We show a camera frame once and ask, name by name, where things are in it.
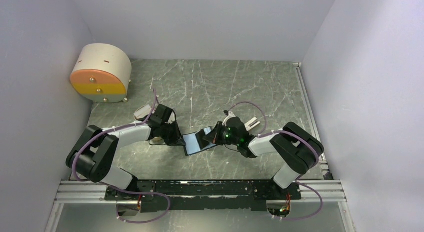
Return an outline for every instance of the black mounting plate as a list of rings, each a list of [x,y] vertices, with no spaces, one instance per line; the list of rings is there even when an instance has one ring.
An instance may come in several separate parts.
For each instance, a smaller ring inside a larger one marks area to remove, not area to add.
[[[139,180],[142,192],[164,193],[171,200],[170,210],[238,209],[267,211],[267,200],[285,200],[287,193],[292,200],[301,199],[299,185],[292,183],[281,189],[271,179],[242,180]],[[137,200],[108,188],[105,200]],[[145,195],[141,198],[141,212],[166,210],[164,197]]]

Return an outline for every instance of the white cylinder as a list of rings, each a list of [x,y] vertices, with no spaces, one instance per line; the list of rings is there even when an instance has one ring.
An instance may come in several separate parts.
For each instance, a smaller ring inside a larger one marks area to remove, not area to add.
[[[116,167],[115,165],[112,165],[109,170],[109,173],[107,173],[106,177],[104,177],[104,179],[102,179],[101,181],[103,183],[113,185],[120,189],[126,189],[128,188],[132,180],[133,176],[130,173]]]
[[[120,48],[111,44],[86,45],[70,75],[73,87],[97,102],[122,101],[128,92],[132,65]]]

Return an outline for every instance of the white enclosure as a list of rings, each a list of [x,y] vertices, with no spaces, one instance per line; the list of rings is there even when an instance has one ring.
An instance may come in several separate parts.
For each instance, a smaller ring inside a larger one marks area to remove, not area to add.
[[[97,42],[301,62],[356,230],[422,231],[423,18],[424,0],[0,0],[1,230],[45,229],[90,114],[69,75]]]

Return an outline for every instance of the floor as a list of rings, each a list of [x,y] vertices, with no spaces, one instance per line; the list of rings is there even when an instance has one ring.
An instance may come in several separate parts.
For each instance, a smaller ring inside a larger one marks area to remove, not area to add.
[[[152,87],[161,103],[175,109],[183,134],[214,127],[225,118],[223,110],[243,100],[262,107],[267,131],[293,121],[311,132],[295,67],[271,61],[133,60],[128,102],[94,103],[88,124],[111,127],[133,122],[137,108],[153,103]],[[254,116],[264,121],[251,105],[239,105],[232,111],[243,121]],[[115,165],[139,179],[271,178],[282,163],[279,154],[250,159],[218,146],[186,156],[182,147],[150,146],[147,142],[124,147],[114,158]],[[319,166],[303,179],[323,179]]]

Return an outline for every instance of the robotic arm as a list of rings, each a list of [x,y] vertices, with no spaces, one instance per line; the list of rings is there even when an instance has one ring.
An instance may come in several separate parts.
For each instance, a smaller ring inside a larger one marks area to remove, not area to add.
[[[135,118],[144,120],[150,109],[150,106],[139,109],[141,112],[136,111]],[[88,126],[68,155],[66,165],[72,168],[75,155],[79,150],[90,139],[107,129],[110,128]],[[168,146],[186,145],[178,127],[175,111],[163,104],[156,107],[146,124],[107,133],[95,140],[79,157],[76,171],[92,182],[104,182],[127,191],[138,191],[138,178],[112,165],[112,161],[118,149],[155,137],[163,138]]]
[[[137,120],[144,120],[150,110],[150,106],[145,106],[137,110],[134,116]],[[205,134],[205,131],[201,130],[196,134],[201,149],[209,144],[233,144],[246,158],[277,152],[285,163],[274,175],[273,180],[282,189],[286,189],[315,164],[316,158],[313,152],[304,144],[297,144],[297,139],[279,131],[270,136],[256,137],[249,133],[249,130],[259,124],[256,118],[243,123],[233,112],[224,112],[227,117],[223,122],[219,121],[210,133]],[[94,136],[107,129],[110,128],[99,128],[95,125],[87,127],[67,157],[66,165],[71,168],[81,148]],[[315,149],[318,156],[323,153],[323,145],[295,123],[289,122],[282,130],[305,140]],[[76,163],[76,171],[92,182],[104,182],[127,191],[139,191],[138,178],[114,166],[112,161],[118,149],[155,137],[163,138],[168,146],[186,146],[174,110],[163,104],[156,107],[146,124],[116,130],[95,140],[82,152]]]
[[[250,135],[249,122],[244,124],[231,111],[224,111],[224,113],[227,115],[224,121],[219,121],[212,132],[205,135],[203,139],[217,145],[236,145],[237,150],[246,158],[256,158],[265,153],[279,153],[285,161],[273,177],[279,187],[287,188],[298,177],[306,174],[317,162],[314,153],[305,144],[297,144],[296,138],[282,134],[280,131],[264,137]],[[314,148],[318,156],[324,152],[323,145],[297,124],[289,122],[281,130],[305,140]]]

